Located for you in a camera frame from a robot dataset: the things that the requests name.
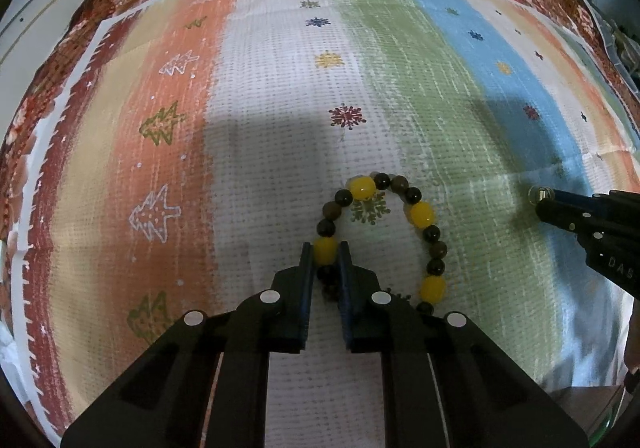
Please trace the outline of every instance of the red stripe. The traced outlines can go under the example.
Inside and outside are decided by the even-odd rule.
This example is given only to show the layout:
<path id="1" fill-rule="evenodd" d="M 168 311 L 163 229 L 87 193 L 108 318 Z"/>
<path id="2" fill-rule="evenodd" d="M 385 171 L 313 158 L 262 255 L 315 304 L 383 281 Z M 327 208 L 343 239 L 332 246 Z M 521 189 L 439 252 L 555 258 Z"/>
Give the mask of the red stripe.
<path id="1" fill-rule="evenodd" d="M 30 352 L 35 355 L 35 359 L 31 358 L 31 369 L 34 372 L 36 366 L 40 369 L 40 375 L 35 380 L 36 387 L 44 393 L 40 396 L 40 403 L 49 411 L 49 422 L 61 436 L 65 426 L 75 418 L 60 375 L 58 352 L 49 320 L 50 254 L 53 248 L 49 225 L 55 212 L 57 188 L 62 179 L 66 157 L 76 140 L 79 122 L 100 82 L 102 67 L 119 51 L 137 17 L 137 13 L 128 16 L 110 28 L 94 52 L 87 69 L 72 87 L 63 111 L 64 117 L 56 125 L 40 170 L 38 185 L 42 183 L 45 189 L 36 188 L 33 197 L 32 227 L 28 236 L 30 248 L 24 257 L 28 268 L 25 267 L 22 272 L 24 280 L 28 282 L 23 287 L 24 299 L 31 304 L 24 306 L 24 315 L 32 321 L 27 323 L 27 334 L 34 338 L 29 344 Z"/>

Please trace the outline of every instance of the striped blanket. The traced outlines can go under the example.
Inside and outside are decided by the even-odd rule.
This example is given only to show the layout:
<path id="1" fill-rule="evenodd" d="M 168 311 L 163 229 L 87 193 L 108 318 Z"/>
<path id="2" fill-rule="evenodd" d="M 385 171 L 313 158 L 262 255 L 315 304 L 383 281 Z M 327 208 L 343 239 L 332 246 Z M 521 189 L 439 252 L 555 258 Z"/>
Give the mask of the striped blanket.
<path id="1" fill-rule="evenodd" d="M 50 437 L 184 312 L 297 264 L 322 204 L 372 171 L 436 210 L 436 314 L 468 314 L 548 390 L 615 381 L 628 297 L 527 201 L 640 190 L 638 129 L 597 63 L 514 0 L 150 0 L 104 20 L 35 127 L 10 234 Z M 352 206 L 338 237 L 417 303 L 428 257 L 398 200 Z M 379 359 L 344 351 L 319 291 L 308 349 L 272 356 L 267 446 L 382 446 Z"/>

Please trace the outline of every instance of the bead bracelet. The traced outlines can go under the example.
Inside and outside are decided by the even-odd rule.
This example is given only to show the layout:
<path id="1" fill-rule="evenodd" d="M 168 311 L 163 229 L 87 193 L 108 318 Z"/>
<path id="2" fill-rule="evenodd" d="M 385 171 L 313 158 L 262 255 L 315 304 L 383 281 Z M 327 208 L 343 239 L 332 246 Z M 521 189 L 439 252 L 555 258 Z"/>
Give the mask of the bead bracelet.
<path id="1" fill-rule="evenodd" d="M 338 300 L 339 274 L 334 266 L 338 251 L 335 240 L 335 221 L 342 215 L 342 209 L 347 208 L 353 200 L 365 201 L 373 197 L 376 190 L 391 188 L 410 206 L 408 219 L 418 229 L 422 230 L 422 238 L 430 245 L 430 261 L 427 263 L 427 276 L 420 286 L 418 311 L 432 315 L 433 306 L 444 298 L 446 283 L 442 274 L 445 265 L 443 258 L 447 255 L 447 245 L 440 240 L 440 229 L 434 223 L 436 215 L 429 203 L 422 200 L 419 189 L 409 186 L 409 181 L 397 175 L 391 179 L 386 173 L 375 176 L 356 177 L 350 181 L 348 189 L 338 190 L 334 200 L 322 207 L 324 217 L 316 226 L 319 238 L 314 242 L 314 259 L 318 266 L 318 279 L 322 283 L 322 294 L 328 300 Z"/>

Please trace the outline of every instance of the dark brown bead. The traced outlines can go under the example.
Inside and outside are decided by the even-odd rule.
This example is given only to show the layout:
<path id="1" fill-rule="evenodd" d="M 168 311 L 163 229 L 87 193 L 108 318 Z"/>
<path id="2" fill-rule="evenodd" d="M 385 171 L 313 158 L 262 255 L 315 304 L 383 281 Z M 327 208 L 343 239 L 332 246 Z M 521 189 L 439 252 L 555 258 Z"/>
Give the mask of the dark brown bead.
<path id="1" fill-rule="evenodd" d="M 433 316 L 433 305 L 429 302 L 420 302 L 415 310 L 420 314 L 426 314 L 427 316 Z"/>
<path id="2" fill-rule="evenodd" d="M 391 179 L 389 179 L 389 176 L 386 173 L 381 172 L 376 174 L 373 178 L 373 182 L 376 184 L 376 188 L 378 190 L 386 190 L 391 184 Z"/>
<path id="3" fill-rule="evenodd" d="M 440 240 L 440 228 L 432 224 L 422 230 L 422 238 L 433 244 Z"/>
<path id="4" fill-rule="evenodd" d="M 427 273 L 439 276 L 444 273 L 444 262 L 441 258 L 432 258 L 427 264 Z"/>
<path id="5" fill-rule="evenodd" d="M 333 237 L 335 234 L 335 224 L 329 219 L 322 219 L 316 226 L 316 232 L 321 237 Z"/>
<path id="6" fill-rule="evenodd" d="M 318 280 L 320 280 L 320 282 L 329 285 L 337 285 L 338 279 L 340 278 L 338 269 L 332 265 L 321 266 L 320 268 L 318 268 L 318 271 L 316 271 L 316 275 L 318 276 Z"/>
<path id="7" fill-rule="evenodd" d="M 408 187 L 409 181 L 406 179 L 406 177 L 402 177 L 401 175 L 396 175 L 391 181 L 391 191 L 393 193 L 397 193 L 398 195 L 404 194 Z"/>
<path id="8" fill-rule="evenodd" d="M 335 221 L 340 215 L 342 207 L 335 201 L 330 201 L 322 207 L 322 216 L 329 221 Z"/>
<path id="9" fill-rule="evenodd" d="M 417 189 L 415 186 L 411 186 L 407 188 L 404 192 L 404 200 L 409 204 L 419 203 L 420 199 L 422 199 L 422 192 Z"/>
<path id="10" fill-rule="evenodd" d="M 429 247 L 429 254 L 431 258 L 444 258 L 447 256 L 447 245 L 439 240 L 435 244 L 431 244 Z"/>
<path id="11" fill-rule="evenodd" d="M 342 208 L 346 208 L 353 202 L 353 195 L 349 190 L 343 188 L 335 193 L 334 201 L 342 206 Z"/>

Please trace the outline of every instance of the green stripe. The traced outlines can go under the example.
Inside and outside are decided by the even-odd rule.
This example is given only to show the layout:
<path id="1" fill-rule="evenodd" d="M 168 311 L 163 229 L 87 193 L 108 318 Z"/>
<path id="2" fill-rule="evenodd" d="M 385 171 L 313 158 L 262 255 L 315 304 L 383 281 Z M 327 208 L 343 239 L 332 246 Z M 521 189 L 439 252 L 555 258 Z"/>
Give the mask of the green stripe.
<path id="1" fill-rule="evenodd" d="M 444 216 L 449 294 L 439 310 L 468 313 L 541 380 L 560 349 L 552 261 L 481 88 L 413 0 L 334 5 L 404 172 Z"/>

